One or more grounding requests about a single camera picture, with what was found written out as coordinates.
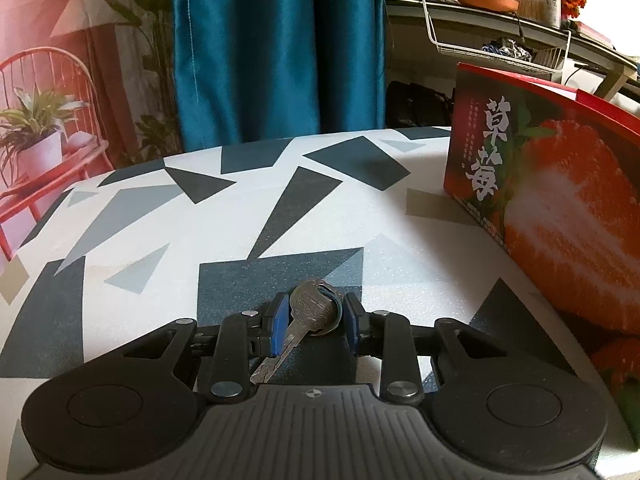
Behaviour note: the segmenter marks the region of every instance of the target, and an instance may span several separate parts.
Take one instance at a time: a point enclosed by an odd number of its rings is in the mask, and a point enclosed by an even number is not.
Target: geometric patterned tablecloth
[[[445,128],[269,140],[176,155],[76,183],[0,276],[0,478],[33,457],[24,400],[43,381],[179,317],[214,324],[309,277],[413,324],[455,317],[606,396],[598,471],[639,470],[618,410],[571,333],[498,244],[448,198]],[[277,380],[379,381],[338,331]],[[420,359],[433,387],[428,358]]]

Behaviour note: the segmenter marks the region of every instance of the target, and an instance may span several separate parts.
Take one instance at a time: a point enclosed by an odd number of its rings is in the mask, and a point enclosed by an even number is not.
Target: black bag
[[[416,83],[392,81],[386,88],[387,128],[451,126],[453,100]]]

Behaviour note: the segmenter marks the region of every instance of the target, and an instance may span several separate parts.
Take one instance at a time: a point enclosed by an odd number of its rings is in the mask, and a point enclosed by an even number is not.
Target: lampshade
[[[53,27],[51,37],[109,23],[127,23],[127,20],[111,9],[105,0],[69,0]]]

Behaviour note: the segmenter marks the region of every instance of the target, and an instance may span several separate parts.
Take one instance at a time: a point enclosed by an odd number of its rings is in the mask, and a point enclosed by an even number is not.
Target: chair backrest
[[[65,125],[67,137],[84,131],[102,138],[97,95],[91,75],[76,56],[52,46],[23,50],[0,64],[0,109],[18,107],[14,88],[33,95],[38,91],[55,90],[86,101],[86,108],[76,110],[76,121]]]

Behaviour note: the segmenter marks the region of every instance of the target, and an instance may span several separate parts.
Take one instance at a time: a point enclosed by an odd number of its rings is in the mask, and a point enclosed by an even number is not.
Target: orange bowl
[[[458,0],[465,7],[492,10],[493,12],[516,12],[518,2],[516,0]]]

